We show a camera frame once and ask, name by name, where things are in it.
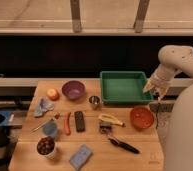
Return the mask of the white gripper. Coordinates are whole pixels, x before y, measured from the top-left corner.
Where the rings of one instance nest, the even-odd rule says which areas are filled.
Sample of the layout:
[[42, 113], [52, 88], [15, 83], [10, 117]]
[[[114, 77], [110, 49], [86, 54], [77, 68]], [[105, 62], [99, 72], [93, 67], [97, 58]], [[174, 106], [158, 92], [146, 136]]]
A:
[[150, 82], [144, 86], [143, 92], [146, 93], [155, 89], [158, 92], [158, 100], [162, 100], [170, 86], [171, 80], [179, 73], [179, 69], [159, 65], [151, 75]]

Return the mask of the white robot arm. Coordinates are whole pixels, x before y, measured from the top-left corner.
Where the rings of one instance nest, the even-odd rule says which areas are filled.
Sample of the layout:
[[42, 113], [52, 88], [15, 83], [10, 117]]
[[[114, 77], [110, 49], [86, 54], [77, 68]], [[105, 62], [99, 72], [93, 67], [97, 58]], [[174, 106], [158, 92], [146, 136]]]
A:
[[[193, 78], [193, 47], [163, 46], [158, 52], [158, 59], [160, 64], [148, 79], [143, 92], [155, 90], [161, 101], [177, 74], [183, 72]], [[180, 93], [173, 106], [163, 171], [193, 171], [193, 84]]]

